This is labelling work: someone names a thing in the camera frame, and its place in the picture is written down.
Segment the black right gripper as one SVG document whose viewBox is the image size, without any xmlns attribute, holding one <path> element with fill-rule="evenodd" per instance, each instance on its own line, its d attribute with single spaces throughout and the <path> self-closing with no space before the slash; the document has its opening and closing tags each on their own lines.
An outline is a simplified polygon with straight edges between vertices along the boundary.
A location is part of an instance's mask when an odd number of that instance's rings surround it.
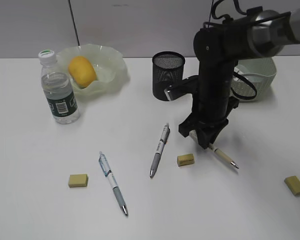
<svg viewBox="0 0 300 240">
<path fill-rule="evenodd" d="M 239 100 L 230 96 L 231 82 L 198 80 L 197 93 L 192 94 L 190 115 L 178 126 L 178 132 L 187 137 L 195 130 L 200 147 L 207 149 L 229 124 L 228 115 L 237 108 Z"/>
</svg>

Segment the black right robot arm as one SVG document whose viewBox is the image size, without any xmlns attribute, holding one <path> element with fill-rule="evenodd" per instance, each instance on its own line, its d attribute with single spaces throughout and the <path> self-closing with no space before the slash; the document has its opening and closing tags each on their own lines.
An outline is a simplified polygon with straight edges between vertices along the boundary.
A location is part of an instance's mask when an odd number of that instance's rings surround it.
<svg viewBox="0 0 300 240">
<path fill-rule="evenodd" d="M 238 61 L 273 57 L 284 46 L 299 44 L 300 8 L 278 13 L 255 7 L 236 20 L 225 16 L 221 24 L 205 22 L 193 40 L 198 75 L 179 84 L 182 93 L 192 95 L 191 113 L 179 133 L 187 137 L 195 131 L 198 144 L 206 149 L 244 98 L 232 88 Z"/>
</svg>

